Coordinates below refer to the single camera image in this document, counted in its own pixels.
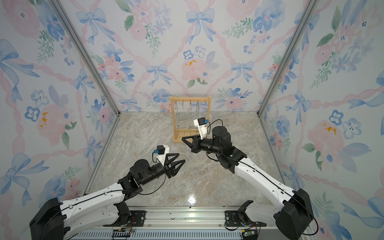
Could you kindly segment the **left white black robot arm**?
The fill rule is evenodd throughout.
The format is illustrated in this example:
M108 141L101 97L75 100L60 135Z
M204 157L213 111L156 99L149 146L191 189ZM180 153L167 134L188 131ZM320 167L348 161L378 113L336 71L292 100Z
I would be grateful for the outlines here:
M134 217L126 201L142 195L143 185L161 176L176 176L186 162L178 157L178 153L166 154L163 163L154 165L140 159L125 177L109 187L72 200L46 201L30 222L32 239L68 240L96 227L130 226Z

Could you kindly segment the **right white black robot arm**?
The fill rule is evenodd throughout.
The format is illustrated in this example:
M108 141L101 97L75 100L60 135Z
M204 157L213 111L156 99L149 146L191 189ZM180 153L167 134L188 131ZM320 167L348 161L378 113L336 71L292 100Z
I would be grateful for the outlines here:
M259 168L245 153L233 146L231 135L225 127L217 126L212 130L212 138L207 137L207 128L200 126L199 134L183 137L182 141L193 153L205 151L215 154L222 167L243 178L274 205L272 218L277 228L290 240L298 240L314 217L309 194L303 190L294 190L277 181Z

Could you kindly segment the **green circuit board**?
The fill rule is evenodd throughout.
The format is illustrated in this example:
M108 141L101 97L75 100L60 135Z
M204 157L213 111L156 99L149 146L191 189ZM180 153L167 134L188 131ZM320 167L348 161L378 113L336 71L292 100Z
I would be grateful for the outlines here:
M242 230L242 240L257 240L259 233L257 230Z

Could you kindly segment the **right aluminium corner profile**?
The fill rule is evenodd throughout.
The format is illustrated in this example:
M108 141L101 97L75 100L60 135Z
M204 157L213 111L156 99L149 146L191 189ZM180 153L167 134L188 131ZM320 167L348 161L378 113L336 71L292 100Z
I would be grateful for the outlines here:
M258 117L262 117L264 112L267 109L268 102L274 92L275 87L279 84L280 78L283 75L286 67L288 66L288 63L290 62L290 59L292 55L294 54L296 47L298 45L298 41L303 35L303 32L305 28L308 26L310 19L312 18L314 11L318 5L318 1L316 0L310 0L308 1L308 5L305 8L305 11L303 12L302 18L299 21L299 24L297 25L297 28L294 31L294 34L292 36L292 40L288 44L288 47L283 54L283 58L281 61L281 64L279 65L276 74L274 75L271 85L267 89L267 92L263 98L263 102L260 106L260 109L258 111Z

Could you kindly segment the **aluminium corner profile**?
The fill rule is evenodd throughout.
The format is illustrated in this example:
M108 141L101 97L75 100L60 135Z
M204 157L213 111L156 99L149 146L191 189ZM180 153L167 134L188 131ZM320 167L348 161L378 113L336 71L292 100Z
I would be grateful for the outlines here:
M57 15L57 17L59 18L61 23L63 24L64 29L68 32L69 36L71 37L72 41L74 42L75 47L81 56L81 59L84 61L85 66L90 71L96 84L98 85L102 94L106 98L107 103L112 108L114 114L119 116L120 111L118 110L118 107L117 107L114 99L112 98L110 92L108 91L107 86L104 84L103 80L101 79L101 77L98 73L98 70L92 61L90 54L88 53L85 45L82 43L81 38L80 38L76 28L72 24L69 16L67 15L61 1L53 0L53 1L48 1L48 3L52 7L54 13Z
M286 67L288 66L288 63L290 62L290 59L292 55L294 54L296 47L298 45L298 41L303 35L303 32L305 28L308 26L310 19L312 18L314 11L318 5L318 1L316 0L310 0L308 1L308 5L305 8L305 11L303 12L302 18L299 21L299 24L297 25L297 28L294 31L294 34L292 36L292 40L288 44L288 47L283 54L283 58L281 61L281 64L279 65L276 74L274 75L271 85L267 89L267 92L263 98L263 102L260 106L260 109L258 111L258 117L262 117L264 112L267 109L268 102L274 92L275 87L279 84L280 78L283 75Z

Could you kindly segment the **left aluminium corner profile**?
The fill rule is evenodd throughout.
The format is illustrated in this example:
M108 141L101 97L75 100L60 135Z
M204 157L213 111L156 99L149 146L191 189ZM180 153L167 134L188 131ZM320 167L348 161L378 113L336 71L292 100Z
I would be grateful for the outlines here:
M110 92L108 91L107 86L104 84L103 80L101 79L101 77L98 73L98 70L92 61L90 54L88 53L85 45L82 43L81 38L80 38L76 28L72 24L69 16L67 15L61 1L53 0L53 1L48 1L48 3L52 7L54 13L57 15L57 17L59 18L61 23L63 24L64 29L68 32L69 36L71 37L72 41L74 42L75 47L81 56L81 59L84 61L85 66L90 71L96 84L98 85L102 94L106 98L107 103L112 108L114 114L119 116L120 111L118 110L118 107L117 107L114 99L112 98Z

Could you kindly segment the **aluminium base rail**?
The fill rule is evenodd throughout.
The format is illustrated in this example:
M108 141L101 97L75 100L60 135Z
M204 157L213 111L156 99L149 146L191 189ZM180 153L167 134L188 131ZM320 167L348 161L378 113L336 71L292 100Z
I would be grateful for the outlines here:
M242 230L257 230L258 240L285 240L272 218L273 208L251 208L266 226L246 227L236 223L237 207L131 207L140 217L131 227L96 227L69 240L241 240Z

